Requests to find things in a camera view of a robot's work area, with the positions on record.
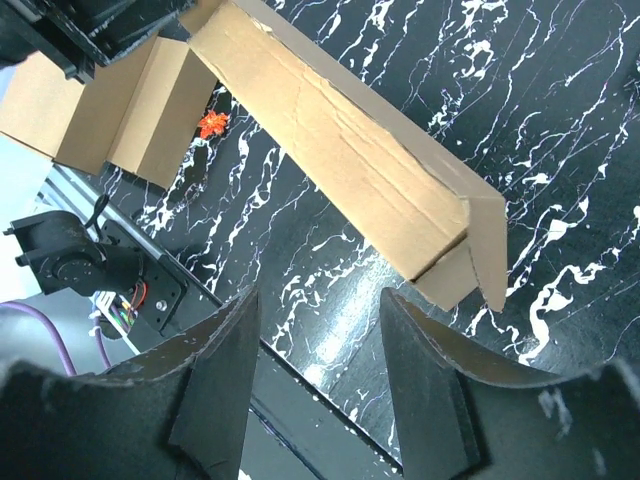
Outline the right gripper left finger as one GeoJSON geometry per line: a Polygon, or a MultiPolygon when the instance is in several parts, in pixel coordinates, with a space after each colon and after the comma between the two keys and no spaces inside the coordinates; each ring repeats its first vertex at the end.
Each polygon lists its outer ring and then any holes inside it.
{"type": "Polygon", "coordinates": [[[258,293],[98,375],[1,363],[5,479],[235,479],[260,337],[258,293]]]}

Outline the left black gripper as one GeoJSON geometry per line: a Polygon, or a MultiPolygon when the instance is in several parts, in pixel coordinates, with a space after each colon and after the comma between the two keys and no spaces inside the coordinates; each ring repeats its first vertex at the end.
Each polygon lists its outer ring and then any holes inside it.
{"type": "Polygon", "coordinates": [[[81,84],[196,6],[194,0],[1,0],[1,67],[42,53],[81,84]]]}

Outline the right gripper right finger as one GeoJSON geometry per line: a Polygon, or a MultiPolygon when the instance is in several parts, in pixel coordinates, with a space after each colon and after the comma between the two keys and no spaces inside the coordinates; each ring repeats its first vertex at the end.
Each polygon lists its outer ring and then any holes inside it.
{"type": "Polygon", "coordinates": [[[501,356],[396,290],[380,325],[407,479],[635,479],[639,367],[559,376],[501,356]]]}

